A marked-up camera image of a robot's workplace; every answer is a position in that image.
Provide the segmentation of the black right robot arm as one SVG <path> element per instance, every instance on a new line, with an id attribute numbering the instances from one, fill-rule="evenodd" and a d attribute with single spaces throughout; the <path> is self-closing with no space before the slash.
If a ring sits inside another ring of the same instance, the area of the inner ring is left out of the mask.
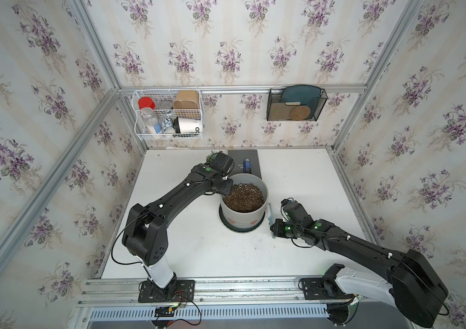
<path id="1" fill-rule="evenodd" d="M 422 328 L 432 328 L 446 308 L 448 289 L 422 253 L 380 247 L 332 222 L 313 220 L 292 198 L 282 200 L 281 214 L 271 225 L 274 237 L 301 239 L 309 248 L 339 254 L 366 268 L 361 272 L 333 264 L 322 276 L 299 281 L 306 300 L 330 301 L 327 310 L 335 325 L 345 323 L 342 317 L 350 314 L 349 306 L 359 296 L 395 307 Z"/>

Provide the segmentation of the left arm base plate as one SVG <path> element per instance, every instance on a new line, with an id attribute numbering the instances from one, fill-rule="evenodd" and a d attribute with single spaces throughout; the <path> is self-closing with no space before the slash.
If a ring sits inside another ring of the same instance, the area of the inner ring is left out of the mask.
<path id="1" fill-rule="evenodd" d="M 146 280 L 139 285 L 138 302 L 179 302 L 179 300 L 193 301 L 195 294 L 194 280 L 176 280 L 168 283 L 165 288 L 160 288 L 153 281 Z"/>

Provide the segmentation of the grey ceramic pot with soil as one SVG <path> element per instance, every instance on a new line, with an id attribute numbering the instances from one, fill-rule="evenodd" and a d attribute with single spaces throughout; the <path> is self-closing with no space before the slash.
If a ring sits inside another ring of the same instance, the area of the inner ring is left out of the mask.
<path id="1" fill-rule="evenodd" d="M 268 188 L 262 179 L 251 174 L 236 174 L 231 193 L 221 198 L 229 208 L 237 212 L 252 212 L 261 206 L 266 210 L 268 204 Z"/>

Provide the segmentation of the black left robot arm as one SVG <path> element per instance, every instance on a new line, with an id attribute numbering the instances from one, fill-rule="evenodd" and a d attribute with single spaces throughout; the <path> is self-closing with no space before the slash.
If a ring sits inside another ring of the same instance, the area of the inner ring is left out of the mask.
<path id="1" fill-rule="evenodd" d="M 131 207 L 120 234 L 121 242 L 145 268 L 146 283 L 154 293 L 171 297 L 177 283 L 175 272 L 164 257 L 168 249 L 168 227 L 198 197 L 213 193 L 228 196 L 233 187 L 233 179 L 229 178 L 233 168 L 233 158 L 217 152 L 205 163 L 196 164 L 166 195 L 146 206 Z"/>

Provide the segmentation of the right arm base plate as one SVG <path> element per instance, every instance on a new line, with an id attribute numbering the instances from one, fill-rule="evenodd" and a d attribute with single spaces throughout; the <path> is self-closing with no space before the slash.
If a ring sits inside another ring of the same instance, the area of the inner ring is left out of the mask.
<path id="1" fill-rule="evenodd" d="M 298 285 L 306 300 L 344 300 L 348 302 L 355 298 L 353 294 L 345 293 L 332 279 L 302 278 Z"/>

